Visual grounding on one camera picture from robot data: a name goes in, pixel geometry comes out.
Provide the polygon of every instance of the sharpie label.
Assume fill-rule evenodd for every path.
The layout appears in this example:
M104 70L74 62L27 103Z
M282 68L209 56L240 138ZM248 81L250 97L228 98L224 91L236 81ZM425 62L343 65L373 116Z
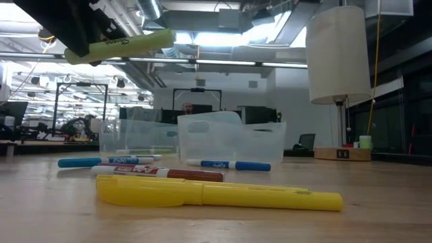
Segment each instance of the sharpie label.
M112 45L112 44L117 44L117 43L121 43L122 45L126 45L126 44L129 44L129 40L126 38L120 38L120 39L105 41L105 44L107 44L107 45Z
M139 158L109 158L110 163L129 163L129 164L139 164Z
M135 165L133 167L116 167L114 173L128 176L156 176L159 168L148 167L145 165Z
M230 168L230 162L201 161L203 167Z

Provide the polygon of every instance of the ceiling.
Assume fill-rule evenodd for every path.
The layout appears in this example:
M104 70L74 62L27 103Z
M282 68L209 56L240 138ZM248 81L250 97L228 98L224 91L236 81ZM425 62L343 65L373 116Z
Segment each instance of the ceiling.
M54 45L47 46L37 37L41 26L11 1L0 1L0 51L63 54L65 45L56 41ZM136 0L117 1L101 0L93 8L102 9L110 18L113 18L129 36L148 34L159 28L173 28L177 32L178 49L176 57L215 59L215 60L240 60L240 61L274 61L306 63L304 39L306 38L306 23L315 14L325 11L339 4L338 0L160 0L163 6L163 15L158 20L143 21L142 13L136 4ZM357 5L365 8L365 0L347 0L348 5ZM268 9L265 24L256 24L258 10ZM221 28L219 15L227 9L237 9L241 23L236 28L230 29L231 34L220 30L218 33L224 36L212 36L205 38L205 30ZM368 32L373 33L374 18L369 18ZM386 20L384 30L390 31L394 26L401 24L402 19ZM154 50L150 53L156 57L167 57L166 50ZM197 76L207 80L207 85L221 87L223 89L238 89L236 80L242 77L248 80L265 82L273 68L270 67L240 67L233 65L191 65L191 64L148 64L125 63L125 65L69 65L67 63L34 62L26 58L14 61L4 60L2 65L8 65L11 75L11 91L13 99L29 100L29 92L35 92L36 97L31 98L37 114L43 117L52 116L52 102L55 96L56 83L71 79L72 82L90 82L92 84L107 84L109 87L108 116L118 116L118 106L152 107L152 92L156 88L178 88L194 86ZM160 80L155 80L149 74L157 74ZM30 82L33 76L38 76L40 84ZM221 82L221 77L228 82ZM124 88L117 87L117 81L125 81ZM86 93L86 98L80 98L74 93ZM138 94L145 97L144 101L138 101ZM71 115L80 115L75 111L73 102L89 110L100 106L104 95L96 86L69 87L59 96L63 101L61 108L72 110ZM45 104L47 109L41 112L40 104ZM100 107L93 109L95 115L101 116Z

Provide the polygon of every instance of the yellow highlighter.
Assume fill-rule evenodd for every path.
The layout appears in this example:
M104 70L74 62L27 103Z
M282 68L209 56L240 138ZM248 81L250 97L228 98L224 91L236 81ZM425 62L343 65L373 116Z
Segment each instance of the yellow highlighter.
M175 33L170 30L159 30L149 35L107 40L105 42L93 43L88 46L89 53L79 57L70 49L65 49L65 58L68 63L75 65L90 63L112 57L129 57L144 53L146 51L168 48L176 41Z
M133 207L219 205L341 211L344 205L338 193L173 178L98 175L96 187L102 201Z

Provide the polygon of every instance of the office chair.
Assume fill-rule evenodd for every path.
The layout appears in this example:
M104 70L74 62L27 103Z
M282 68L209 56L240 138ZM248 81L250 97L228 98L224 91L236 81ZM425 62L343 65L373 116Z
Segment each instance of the office chair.
M293 151L313 151L316 134L301 134L298 143L292 147Z

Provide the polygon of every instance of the wooden box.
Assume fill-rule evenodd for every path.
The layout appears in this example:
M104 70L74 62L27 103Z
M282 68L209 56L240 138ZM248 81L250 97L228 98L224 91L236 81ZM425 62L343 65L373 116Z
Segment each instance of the wooden box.
M338 161L370 161L371 150L368 148L316 147L314 157Z

